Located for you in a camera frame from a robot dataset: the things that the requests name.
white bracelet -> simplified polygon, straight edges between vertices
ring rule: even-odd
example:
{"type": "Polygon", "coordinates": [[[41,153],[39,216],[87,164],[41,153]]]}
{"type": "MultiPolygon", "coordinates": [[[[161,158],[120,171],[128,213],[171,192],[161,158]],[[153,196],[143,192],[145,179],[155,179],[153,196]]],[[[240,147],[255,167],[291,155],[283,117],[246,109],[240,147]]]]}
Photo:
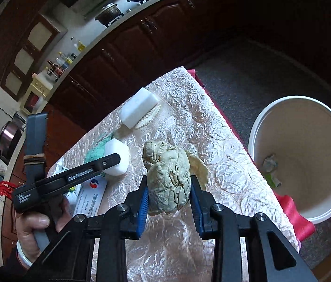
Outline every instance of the white bracelet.
{"type": "Polygon", "coordinates": [[[22,247],[21,247],[21,243],[19,243],[19,241],[16,242],[16,249],[18,251],[18,255],[20,256],[20,258],[22,259],[23,262],[25,262],[25,264],[28,267],[31,267],[32,262],[27,258],[27,256],[24,255],[22,247]]]}

trash can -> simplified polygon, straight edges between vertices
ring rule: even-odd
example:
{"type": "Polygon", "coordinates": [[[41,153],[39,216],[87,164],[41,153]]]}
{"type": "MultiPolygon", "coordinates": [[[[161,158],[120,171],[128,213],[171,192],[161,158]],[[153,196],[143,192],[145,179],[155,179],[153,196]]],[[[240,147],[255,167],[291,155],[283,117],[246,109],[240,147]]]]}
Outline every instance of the trash can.
{"type": "Polygon", "coordinates": [[[284,97],[257,117],[249,138],[257,167],[271,154],[281,186],[297,210],[314,224],[331,217],[331,109],[303,96],[284,97]]]}

metal screw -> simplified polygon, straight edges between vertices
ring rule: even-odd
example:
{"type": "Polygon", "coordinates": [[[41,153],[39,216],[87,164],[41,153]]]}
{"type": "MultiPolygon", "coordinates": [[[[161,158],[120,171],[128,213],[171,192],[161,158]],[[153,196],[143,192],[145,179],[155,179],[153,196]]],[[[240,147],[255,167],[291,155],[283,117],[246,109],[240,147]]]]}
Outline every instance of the metal screw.
{"type": "Polygon", "coordinates": [[[77,214],[76,216],[74,216],[74,222],[76,223],[81,223],[84,220],[85,216],[83,214],[77,214]]]}
{"type": "Polygon", "coordinates": [[[127,205],[124,204],[124,203],[120,203],[118,206],[117,206],[117,210],[119,210],[120,212],[124,212],[127,210],[127,205]]]}
{"type": "Polygon", "coordinates": [[[212,208],[215,211],[223,211],[224,206],[221,203],[215,203],[215,204],[212,205],[212,208]]]}
{"type": "Polygon", "coordinates": [[[260,220],[260,221],[264,221],[264,220],[267,219],[267,216],[264,213],[259,212],[259,213],[256,214],[256,219],[260,220]]]}

tablecloth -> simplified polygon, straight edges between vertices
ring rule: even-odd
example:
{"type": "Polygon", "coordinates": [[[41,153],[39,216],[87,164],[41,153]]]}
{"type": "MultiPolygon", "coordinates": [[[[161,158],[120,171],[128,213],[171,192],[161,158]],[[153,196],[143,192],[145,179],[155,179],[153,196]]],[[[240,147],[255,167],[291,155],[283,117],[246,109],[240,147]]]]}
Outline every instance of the tablecloth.
{"type": "MultiPolygon", "coordinates": [[[[151,123],[129,130],[119,120],[119,107],[60,159],[67,168],[83,164],[86,152],[95,141],[110,132],[129,146],[128,171],[120,177],[107,176],[108,186],[99,214],[123,202],[128,192],[138,188],[146,173],[142,162],[144,142],[166,141],[188,149],[205,162],[209,169],[206,189],[217,202],[238,214],[266,213],[298,251],[293,226],[274,193],[209,96],[186,69],[174,69],[146,88],[159,98],[162,106],[151,123]]],[[[53,174],[55,165],[49,174],[53,174]]],[[[248,281],[244,239],[241,239],[241,251],[243,281],[248,281]]],[[[126,241],[126,258],[129,281],[210,281],[214,241],[199,238],[190,205],[187,205],[175,214],[149,216],[142,238],[126,241]]]]}

trash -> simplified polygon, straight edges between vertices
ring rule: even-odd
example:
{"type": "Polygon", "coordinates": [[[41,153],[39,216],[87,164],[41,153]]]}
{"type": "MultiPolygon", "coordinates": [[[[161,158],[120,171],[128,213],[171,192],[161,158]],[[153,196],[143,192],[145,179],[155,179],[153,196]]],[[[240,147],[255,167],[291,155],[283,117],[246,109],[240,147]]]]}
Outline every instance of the trash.
{"type": "Polygon", "coordinates": [[[281,181],[277,177],[277,168],[278,162],[276,161],[275,154],[272,154],[263,161],[259,170],[271,189],[281,186],[281,181]]]}

